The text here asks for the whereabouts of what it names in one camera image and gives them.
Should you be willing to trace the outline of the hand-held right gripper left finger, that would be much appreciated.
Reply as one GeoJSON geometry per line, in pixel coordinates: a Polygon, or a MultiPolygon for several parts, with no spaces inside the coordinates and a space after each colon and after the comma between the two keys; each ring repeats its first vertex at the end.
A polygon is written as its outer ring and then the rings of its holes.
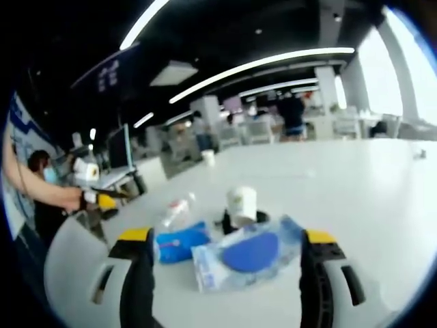
{"type": "Polygon", "coordinates": [[[44,264],[48,303],[65,327],[155,327],[151,228],[107,247],[77,220],[56,233],[44,264]]]}

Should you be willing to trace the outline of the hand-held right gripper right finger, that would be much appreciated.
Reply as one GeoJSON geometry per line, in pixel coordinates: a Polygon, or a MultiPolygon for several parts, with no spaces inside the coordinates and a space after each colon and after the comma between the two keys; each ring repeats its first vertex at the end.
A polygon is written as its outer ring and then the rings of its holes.
{"type": "Polygon", "coordinates": [[[301,327],[392,327],[380,284],[348,258],[335,238],[302,232],[301,327]]]}

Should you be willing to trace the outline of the person's left hand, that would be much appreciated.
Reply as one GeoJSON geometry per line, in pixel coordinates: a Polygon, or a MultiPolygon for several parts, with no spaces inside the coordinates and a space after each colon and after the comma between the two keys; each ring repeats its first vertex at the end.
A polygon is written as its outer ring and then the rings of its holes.
{"type": "Polygon", "coordinates": [[[77,187],[68,187],[64,191],[64,208],[71,211],[80,210],[83,204],[83,190],[77,187]]]}

